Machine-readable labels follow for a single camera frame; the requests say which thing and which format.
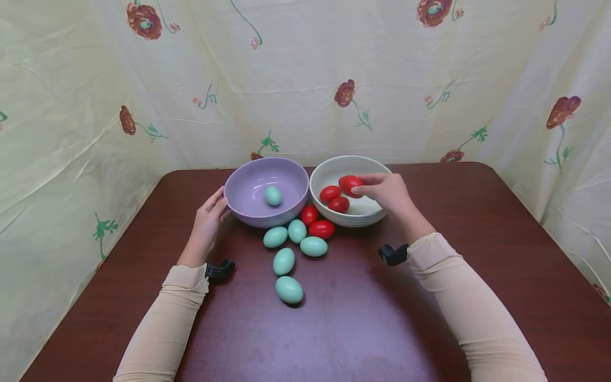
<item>hand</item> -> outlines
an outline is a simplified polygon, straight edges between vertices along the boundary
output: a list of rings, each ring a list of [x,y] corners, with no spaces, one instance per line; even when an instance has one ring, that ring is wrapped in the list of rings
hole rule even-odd
[[[354,187],[351,191],[375,200],[394,218],[405,234],[408,244],[435,232],[435,228],[418,211],[409,197],[405,182],[399,174],[366,174],[359,178],[364,186]]]
[[[354,187],[352,192],[375,200],[392,218],[400,221],[415,208],[401,175],[365,174],[359,178],[365,186]]]
[[[206,262],[208,254],[214,248],[219,226],[231,214],[227,209],[227,198],[223,197],[223,188],[219,188],[197,210],[191,236],[177,265],[197,268]]]

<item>table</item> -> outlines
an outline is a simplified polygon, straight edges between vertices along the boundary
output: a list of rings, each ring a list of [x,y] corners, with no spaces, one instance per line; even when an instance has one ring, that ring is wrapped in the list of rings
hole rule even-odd
[[[608,378],[611,309],[490,167],[389,167],[504,302],[551,381]],[[111,380],[196,209],[230,173],[176,171],[161,179],[23,382]],[[223,227],[209,260],[228,257],[237,268],[206,297],[177,381],[469,380],[432,296],[407,266],[385,266],[377,255],[384,243],[404,242],[389,218],[339,228],[320,259],[296,251],[292,275],[306,293],[297,309],[276,296],[275,251],[263,247],[263,233],[235,219]]]

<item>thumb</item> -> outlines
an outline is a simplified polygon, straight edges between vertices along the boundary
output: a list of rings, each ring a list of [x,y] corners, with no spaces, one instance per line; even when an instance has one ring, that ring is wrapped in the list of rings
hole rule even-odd
[[[227,208],[227,202],[228,200],[226,197],[216,202],[214,207],[212,207],[212,211],[210,211],[210,215],[214,216],[216,219],[219,219],[223,211],[225,211],[225,208]]]
[[[350,191],[353,194],[364,195],[364,196],[368,196],[374,199],[375,190],[376,190],[376,186],[358,186],[358,187],[352,187]]]

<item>white bowl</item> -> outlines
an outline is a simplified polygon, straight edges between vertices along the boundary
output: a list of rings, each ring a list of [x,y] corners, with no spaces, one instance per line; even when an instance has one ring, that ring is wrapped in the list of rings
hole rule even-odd
[[[391,173],[388,168],[373,159],[358,155],[336,156],[318,165],[310,176],[310,194],[314,207],[329,221],[342,227],[370,226],[386,216],[386,212],[379,204],[367,196],[353,199],[348,197],[350,208],[346,213],[330,210],[318,196],[323,188],[331,185],[337,186],[341,177],[346,175],[362,175],[374,172]]]

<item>purple bowl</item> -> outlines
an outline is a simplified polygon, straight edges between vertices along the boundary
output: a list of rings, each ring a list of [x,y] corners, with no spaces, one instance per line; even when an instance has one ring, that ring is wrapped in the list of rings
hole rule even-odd
[[[290,159],[275,156],[261,158],[234,171],[225,182],[229,209],[249,226],[281,226],[301,212],[306,205],[310,179],[306,169]],[[265,201],[267,186],[276,186],[282,203],[271,206]]]

